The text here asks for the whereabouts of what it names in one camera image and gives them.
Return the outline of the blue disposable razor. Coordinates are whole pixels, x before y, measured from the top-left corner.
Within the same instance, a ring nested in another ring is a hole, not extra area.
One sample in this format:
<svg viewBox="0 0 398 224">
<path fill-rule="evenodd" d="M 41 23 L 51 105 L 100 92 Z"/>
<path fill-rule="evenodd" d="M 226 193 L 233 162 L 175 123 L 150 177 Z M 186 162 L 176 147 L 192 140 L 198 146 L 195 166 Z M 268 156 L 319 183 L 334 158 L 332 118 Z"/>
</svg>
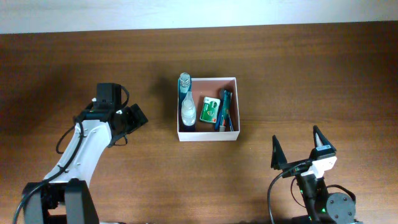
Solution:
<svg viewBox="0 0 398 224">
<path fill-rule="evenodd" d="M 221 122 L 221 116 L 222 116 L 222 109 L 223 109 L 223 107 L 220 106 L 220 107 L 219 107 L 219 110 L 218 110 L 217 120 L 216 120 L 216 123 L 215 123 L 215 131 L 218 131 L 219 128 L 220 128 L 220 122 Z"/>
</svg>

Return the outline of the purple foam soap pump bottle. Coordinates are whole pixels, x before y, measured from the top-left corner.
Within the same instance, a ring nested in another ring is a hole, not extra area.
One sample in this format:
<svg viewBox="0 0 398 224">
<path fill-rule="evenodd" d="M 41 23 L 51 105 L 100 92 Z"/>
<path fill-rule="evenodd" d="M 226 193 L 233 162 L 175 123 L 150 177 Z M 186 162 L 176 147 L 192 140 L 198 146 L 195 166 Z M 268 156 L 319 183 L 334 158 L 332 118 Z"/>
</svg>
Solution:
<svg viewBox="0 0 398 224">
<path fill-rule="evenodd" d="M 196 107 L 191 91 L 187 92 L 185 99 L 182 101 L 181 117 L 183 130 L 186 132 L 195 132 Z"/>
</svg>

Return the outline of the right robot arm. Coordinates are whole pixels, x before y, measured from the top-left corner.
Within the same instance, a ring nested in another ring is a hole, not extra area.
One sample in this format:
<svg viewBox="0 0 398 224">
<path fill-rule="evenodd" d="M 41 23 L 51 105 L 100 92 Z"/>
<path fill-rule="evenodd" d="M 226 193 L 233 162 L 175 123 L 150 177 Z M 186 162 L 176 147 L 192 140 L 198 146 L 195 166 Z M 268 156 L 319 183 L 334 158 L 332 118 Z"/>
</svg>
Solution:
<svg viewBox="0 0 398 224">
<path fill-rule="evenodd" d="M 336 161 L 336 148 L 320 131 L 313 127 L 315 147 L 307 159 L 288 162 L 279 140 L 272 137 L 271 168 L 281 171 L 267 189 L 267 208 L 271 223 L 274 223 L 271 207 L 271 192 L 281 178 L 293 177 L 303 198 L 306 215 L 291 218 L 292 223 L 359 223 L 355 219 L 356 196 L 341 185 L 326 185 L 324 174 Z"/>
</svg>

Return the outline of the teal mouthwash bottle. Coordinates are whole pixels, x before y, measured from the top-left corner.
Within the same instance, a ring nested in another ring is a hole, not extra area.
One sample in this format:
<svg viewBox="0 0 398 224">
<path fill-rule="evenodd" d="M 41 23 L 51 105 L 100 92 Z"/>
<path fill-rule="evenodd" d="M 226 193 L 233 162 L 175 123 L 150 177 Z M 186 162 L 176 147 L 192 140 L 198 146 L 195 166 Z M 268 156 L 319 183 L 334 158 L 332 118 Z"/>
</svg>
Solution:
<svg viewBox="0 0 398 224">
<path fill-rule="evenodd" d="M 181 103 L 187 92 L 191 89 L 191 76 L 188 73 L 181 73 L 178 79 L 178 101 Z"/>
</svg>

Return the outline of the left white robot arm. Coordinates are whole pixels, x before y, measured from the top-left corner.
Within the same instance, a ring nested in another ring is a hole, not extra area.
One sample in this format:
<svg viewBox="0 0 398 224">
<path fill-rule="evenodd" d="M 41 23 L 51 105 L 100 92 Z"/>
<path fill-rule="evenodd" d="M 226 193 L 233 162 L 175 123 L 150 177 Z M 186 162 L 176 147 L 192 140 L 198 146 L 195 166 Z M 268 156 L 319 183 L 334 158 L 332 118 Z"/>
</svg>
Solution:
<svg viewBox="0 0 398 224">
<path fill-rule="evenodd" d="M 89 185 L 106 148 L 117 145 L 148 122 L 137 104 L 122 99 L 126 88 L 99 83 L 91 103 L 74 117 L 73 134 L 53 169 L 40 182 L 29 182 L 13 220 L 25 223 L 99 223 Z"/>
</svg>

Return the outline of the pink cardboard box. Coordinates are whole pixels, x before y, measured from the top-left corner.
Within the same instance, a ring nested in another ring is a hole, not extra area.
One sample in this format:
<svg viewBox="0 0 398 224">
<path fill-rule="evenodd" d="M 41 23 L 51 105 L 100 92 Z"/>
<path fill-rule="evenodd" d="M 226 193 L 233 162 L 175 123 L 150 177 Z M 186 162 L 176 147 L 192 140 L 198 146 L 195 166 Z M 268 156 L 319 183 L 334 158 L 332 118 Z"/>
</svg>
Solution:
<svg viewBox="0 0 398 224">
<path fill-rule="evenodd" d="M 215 130 L 214 124 L 204 123 L 199 120 L 204 97 L 219 98 L 222 89 L 229 90 L 233 93 L 230 110 L 233 131 L 230 131 L 227 126 L 225 132 L 219 132 Z M 192 78 L 192 94 L 197 108 L 195 132 L 186 132 L 183 130 L 180 112 L 178 110 L 177 134 L 179 141 L 236 141 L 241 130 L 236 78 Z"/>
</svg>

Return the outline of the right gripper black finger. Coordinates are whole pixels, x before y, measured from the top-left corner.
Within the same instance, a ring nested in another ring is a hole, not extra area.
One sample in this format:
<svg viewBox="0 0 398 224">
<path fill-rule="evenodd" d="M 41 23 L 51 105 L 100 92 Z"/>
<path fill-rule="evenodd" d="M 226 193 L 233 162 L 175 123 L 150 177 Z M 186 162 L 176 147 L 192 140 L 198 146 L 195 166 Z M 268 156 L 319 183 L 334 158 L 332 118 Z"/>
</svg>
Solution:
<svg viewBox="0 0 398 224">
<path fill-rule="evenodd" d="M 318 126 L 313 127 L 313 138 L 315 148 L 320 149 L 331 149 L 332 144 L 327 140 L 327 138 L 322 134 Z"/>
<path fill-rule="evenodd" d="M 283 170 L 287 167 L 287 159 L 282 150 L 279 140 L 276 135 L 272 137 L 272 158 L 271 168 L 274 170 Z"/>
</svg>

